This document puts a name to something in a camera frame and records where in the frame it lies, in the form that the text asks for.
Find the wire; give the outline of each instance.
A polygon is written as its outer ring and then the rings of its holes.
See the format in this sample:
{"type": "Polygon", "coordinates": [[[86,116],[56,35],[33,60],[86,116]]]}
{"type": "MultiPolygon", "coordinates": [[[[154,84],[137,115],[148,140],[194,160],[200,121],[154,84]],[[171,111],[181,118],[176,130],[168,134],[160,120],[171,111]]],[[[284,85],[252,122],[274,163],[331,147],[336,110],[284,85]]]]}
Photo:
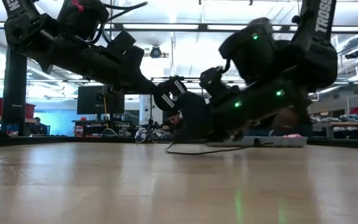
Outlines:
{"type": "Polygon", "coordinates": [[[136,4],[134,6],[114,6],[114,5],[103,3],[103,5],[106,8],[117,9],[117,10],[134,10],[134,9],[138,9],[140,7],[146,6],[147,4],[148,4],[148,2],[142,2],[142,3],[136,4]]]}
{"type": "Polygon", "coordinates": [[[224,66],[224,69],[221,71],[222,74],[226,73],[227,71],[229,71],[229,69],[230,69],[230,59],[227,59],[226,60],[226,65],[224,66]]]}
{"type": "Polygon", "coordinates": [[[100,29],[97,36],[91,41],[86,41],[87,44],[96,44],[100,40],[100,37],[102,36],[102,32],[104,32],[104,25],[105,25],[104,23],[100,24],[100,29]]]}
{"type": "MultiPolygon", "coordinates": [[[[142,2],[142,3],[139,3],[139,4],[136,4],[135,6],[115,6],[114,3],[113,5],[110,5],[110,4],[105,4],[103,3],[103,6],[106,7],[106,8],[109,8],[109,9],[117,9],[117,10],[124,10],[114,16],[111,16],[107,22],[110,22],[112,21],[113,19],[119,17],[119,16],[122,16],[124,14],[127,14],[128,12],[131,12],[132,10],[134,9],[138,9],[140,7],[143,7],[143,6],[146,6],[148,4],[148,2],[142,2]]],[[[100,29],[99,29],[99,32],[97,34],[97,36],[91,40],[91,41],[86,41],[87,44],[95,44],[97,43],[99,40],[100,40],[100,37],[103,36],[103,39],[107,42],[107,43],[110,43],[110,38],[106,35],[106,33],[104,32],[104,26],[106,25],[106,23],[102,23],[100,24],[100,29]]]]}
{"type": "Polygon", "coordinates": [[[216,150],[216,151],[208,151],[208,152],[171,152],[168,151],[168,149],[173,146],[173,144],[171,144],[166,150],[165,152],[169,153],[169,154],[178,154],[178,155],[204,155],[204,154],[212,154],[212,153],[217,153],[217,152],[232,152],[232,151],[238,151],[238,150],[243,150],[243,149],[248,149],[251,147],[262,147],[264,145],[267,144],[273,144],[272,142],[266,142],[263,144],[254,144],[253,146],[244,146],[244,147],[238,147],[235,149],[221,149],[221,150],[216,150]]]}
{"type": "MultiPolygon", "coordinates": [[[[124,7],[124,6],[112,6],[112,5],[109,5],[109,4],[103,4],[105,7],[107,8],[110,8],[110,9],[117,9],[117,10],[123,10],[122,12],[120,13],[117,13],[116,15],[113,15],[111,16],[109,19],[107,19],[107,22],[111,22],[113,19],[117,18],[117,17],[120,17],[124,14],[127,14],[128,12],[131,12],[132,10],[134,9],[138,9],[140,7],[143,7],[143,6],[146,6],[148,4],[148,2],[142,2],[142,3],[139,3],[139,4],[136,4],[135,6],[128,6],[128,7],[124,7]]],[[[111,40],[110,38],[106,35],[106,33],[104,32],[104,26],[101,26],[100,27],[100,33],[103,37],[103,39],[107,42],[107,43],[110,43],[111,40]]]]}

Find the ceiling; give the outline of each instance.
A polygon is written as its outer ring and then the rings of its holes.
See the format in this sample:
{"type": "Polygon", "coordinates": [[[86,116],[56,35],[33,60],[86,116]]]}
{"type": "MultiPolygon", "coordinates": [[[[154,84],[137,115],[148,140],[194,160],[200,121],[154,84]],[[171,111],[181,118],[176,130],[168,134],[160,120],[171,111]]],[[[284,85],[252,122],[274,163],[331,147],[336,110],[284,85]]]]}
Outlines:
{"type": "MultiPolygon", "coordinates": [[[[115,5],[138,4],[138,0],[103,0],[107,4],[115,5]]],[[[48,13],[56,18],[63,4],[63,0],[40,0],[36,3],[40,13],[48,13]]],[[[298,14],[301,2],[292,0],[254,0],[252,6],[249,1],[230,0],[149,0],[149,4],[136,9],[124,16],[118,17],[113,23],[122,24],[247,24],[257,17],[268,17],[273,25],[293,25],[291,19],[298,14]]],[[[6,12],[0,1],[0,22],[6,20],[6,12]]],[[[334,25],[358,27],[358,1],[337,0],[334,25]]],[[[112,32],[115,37],[119,32],[112,32]]],[[[170,54],[169,58],[151,59],[145,57],[142,62],[142,72],[148,78],[162,77],[166,75],[180,75],[185,77],[199,77],[200,73],[209,67],[224,65],[218,48],[232,32],[162,32],[151,29],[150,31],[130,31],[137,40],[136,45],[147,51],[153,45],[159,45],[163,52],[170,54]]],[[[293,34],[274,34],[275,39],[290,40],[293,34]]],[[[349,40],[355,39],[355,34],[333,34],[332,42],[338,51],[353,50],[356,46],[348,46],[349,40]]],[[[4,31],[0,27],[0,46],[6,47],[4,31]]],[[[338,61],[339,68],[343,68],[339,75],[340,80],[345,80],[356,75],[355,68],[351,68],[358,62],[356,60],[342,59],[338,61]]],[[[81,77],[69,71],[55,67],[52,76],[62,80],[79,80],[81,77]]],[[[240,80],[235,67],[226,73],[227,80],[240,80]]],[[[84,83],[71,84],[74,88],[84,83]]]]}

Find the metal frame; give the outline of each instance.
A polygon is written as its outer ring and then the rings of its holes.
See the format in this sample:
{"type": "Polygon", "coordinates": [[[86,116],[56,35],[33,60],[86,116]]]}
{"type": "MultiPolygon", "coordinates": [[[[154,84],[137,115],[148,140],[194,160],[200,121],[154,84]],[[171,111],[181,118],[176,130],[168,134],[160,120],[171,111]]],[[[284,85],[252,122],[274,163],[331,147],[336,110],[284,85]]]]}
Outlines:
{"type": "MultiPolygon", "coordinates": [[[[112,28],[110,24],[104,28],[105,31],[122,31],[126,30],[129,32],[236,32],[248,26],[248,24],[218,24],[218,23],[162,23],[162,22],[151,22],[151,23],[135,23],[135,22],[125,22],[125,23],[113,23],[112,28]],[[141,28],[142,26],[167,26],[167,28],[159,29],[156,27],[147,27],[141,28]],[[194,29],[189,29],[186,27],[195,26],[194,29]]],[[[274,24],[273,33],[276,34],[294,34],[296,32],[296,24],[274,24]]],[[[4,29],[4,23],[0,22],[0,30],[4,29]]],[[[332,34],[358,34],[358,26],[333,26],[332,34]],[[341,29],[354,29],[351,31],[345,31],[341,29]]]]}

